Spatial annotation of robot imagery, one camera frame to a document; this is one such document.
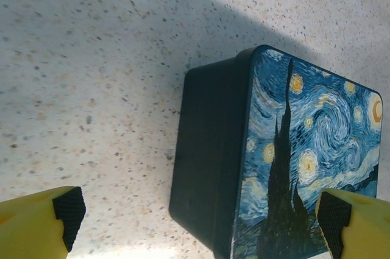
swirling sky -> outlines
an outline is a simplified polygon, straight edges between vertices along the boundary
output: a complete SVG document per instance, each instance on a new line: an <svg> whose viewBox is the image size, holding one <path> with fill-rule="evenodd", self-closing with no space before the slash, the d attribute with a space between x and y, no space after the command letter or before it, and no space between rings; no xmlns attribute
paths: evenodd
<svg viewBox="0 0 390 259"><path fill-rule="evenodd" d="M246 161L239 216L248 225L266 218L275 122L285 111L290 56L261 50L255 56ZM323 188L358 185L379 161L382 103L364 87L294 61L290 86L290 179L313 209ZM376 182L357 191L376 194Z"/></svg>

black rubber pad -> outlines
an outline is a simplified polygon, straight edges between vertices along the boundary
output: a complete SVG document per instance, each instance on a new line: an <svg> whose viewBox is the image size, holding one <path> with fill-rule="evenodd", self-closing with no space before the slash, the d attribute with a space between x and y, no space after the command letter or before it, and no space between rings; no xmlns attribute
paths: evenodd
<svg viewBox="0 0 390 259"><path fill-rule="evenodd" d="M57 219L63 222L62 240L68 250L72 251L73 243L76 240L77 232L85 215L85 204L80 187L53 199L54 213Z"/></svg>
<svg viewBox="0 0 390 259"><path fill-rule="evenodd" d="M349 225L352 205L327 192L321 195L317 219L334 259L340 259L342 249L341 232Z"/></svg>

granite surface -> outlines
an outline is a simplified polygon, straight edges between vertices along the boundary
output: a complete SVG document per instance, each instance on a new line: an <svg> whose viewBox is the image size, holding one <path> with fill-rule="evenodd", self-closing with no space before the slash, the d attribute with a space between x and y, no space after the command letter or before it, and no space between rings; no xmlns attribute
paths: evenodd
<svg viewBox="0 0 390 259"><path fill-rule="evenodd" d="M212 258L167 210L183 79L264 43L381 93L390 199L389 4L0 0L0 200L81 186L70 259Z"/></svg>

yellow plastic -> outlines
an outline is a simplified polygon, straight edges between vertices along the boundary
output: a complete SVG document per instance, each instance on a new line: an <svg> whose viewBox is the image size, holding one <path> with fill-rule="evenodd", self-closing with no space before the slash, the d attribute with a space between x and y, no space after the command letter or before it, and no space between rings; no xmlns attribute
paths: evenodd
<svg viewBox="0 0 390 259"><path fill-rule="evenodd" d="M341 259L389 259L390 202L344 190L323 192L328 192L352 206L349 225L342 230L344 247ZM316 205L316 214L320 199Z"/></svg>
<svg viewBox="0 0 390 259"><path fill-rule="evenodd" d="M63 222L52 199L73 186L60 187L0 203L1 259L65 259Z"/></svg>

crescent moon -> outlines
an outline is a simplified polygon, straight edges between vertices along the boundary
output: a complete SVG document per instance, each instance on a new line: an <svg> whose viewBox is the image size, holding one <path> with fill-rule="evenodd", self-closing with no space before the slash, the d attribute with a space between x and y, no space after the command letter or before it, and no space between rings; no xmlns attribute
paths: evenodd
<svg viewBox="0 0 390 259"><path fill-rule="evenodd" d="M372 115L374 116L375 122L380 122L382 120L382 115L377 115L377 105L380 104L380 101L376 101L374 106L372 107Z"/></svg>

